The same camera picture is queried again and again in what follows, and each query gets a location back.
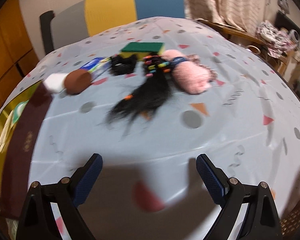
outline chair backrest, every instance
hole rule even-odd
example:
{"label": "chair backrest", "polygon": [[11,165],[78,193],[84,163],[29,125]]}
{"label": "chair backrest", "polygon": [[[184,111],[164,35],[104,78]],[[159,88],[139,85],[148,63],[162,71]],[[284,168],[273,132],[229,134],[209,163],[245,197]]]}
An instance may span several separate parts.
{"label": "chair backrest", "polygon": [[183,0],[84,0],[51,21],[54,49],[155,16],[184,18]]}

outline blurred pink object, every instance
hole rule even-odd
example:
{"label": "blurred pink object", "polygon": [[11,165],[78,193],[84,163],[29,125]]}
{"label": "blurred pink object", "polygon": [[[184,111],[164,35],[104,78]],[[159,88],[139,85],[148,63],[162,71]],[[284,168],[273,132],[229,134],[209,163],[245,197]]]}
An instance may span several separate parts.
{"label": "blurred pink object", "polygon": [[[185,57],[180,51],[169,49],[163,52],[162,58],[172,61],[175,57]],[[198,66],[192,61],[185,61],[179,63],[172,71],[172,76],[189,94],[200,94],[207,90],[211,85],[209,84],[211,73],[208,69]]]}

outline metal screw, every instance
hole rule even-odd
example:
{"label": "metal screw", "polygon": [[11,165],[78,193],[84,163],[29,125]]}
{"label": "metal screw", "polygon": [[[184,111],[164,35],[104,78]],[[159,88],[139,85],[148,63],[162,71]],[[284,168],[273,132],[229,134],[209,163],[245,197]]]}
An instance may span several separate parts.
{"label": "metal screw", "polygon": [[266,184],[265,182],[261,182],[260,185],[261,185],[261,187],[263,187],[263,188],[267,188],[267,187],[268,187],[268,184]]}
{"label": "metal screw", "polygon": [[31,183],[31,187],[37,187],[39,185],[39,182],[34,181]]}
{"label": "metal screw", "polygon": [[69,181],[70,181],[70,179],[68,177],[64,177],[61,179],[62,184],[67,184],[67,183],[69,183]]}
{"label": "metal screw", "polygon": [[236,178],[230,178],[230,182],[234,185],[238,184],[238,180]]}

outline wooden table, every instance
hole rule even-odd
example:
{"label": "wooden table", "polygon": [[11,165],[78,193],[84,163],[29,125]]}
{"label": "wooden table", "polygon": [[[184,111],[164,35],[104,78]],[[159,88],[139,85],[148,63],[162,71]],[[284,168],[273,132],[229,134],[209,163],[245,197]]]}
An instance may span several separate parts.
{"label": "wooden table", "polygon": [[229,40],[232,36],[236,36],[236,37],[240,37],[243,38],[245,40],[260,44],[260,45],[266,45],[264,43],[264,41],[259,40],[258,38],[256,38],[254,35],[247,33],[245,31],[241,31],[238,30],[236,28],[232,28],[232,27],[228,27],[225,25],[221,25],[218,23],[212,23],[206,20],[198,20],[199,22],[208,25],[209,27],[211,27],[212,29],[216,30],[217,32],[221,33],[221,34],[225,34],[227,35],[227,39]]}

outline blue wristband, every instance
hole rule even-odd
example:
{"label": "blue wristband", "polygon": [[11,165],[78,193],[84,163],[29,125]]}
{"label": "blue wristband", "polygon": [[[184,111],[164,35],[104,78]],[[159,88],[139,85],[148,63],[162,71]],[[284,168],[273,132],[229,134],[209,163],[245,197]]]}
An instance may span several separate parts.
{"label": "blue wristband", "polygon": [[189,61],[187,58],[185,57],[175,57],[173,58],[170,63],[171,63],[171,70],[173,70],[179,63],[181,62],[185,62],[185,61]]}

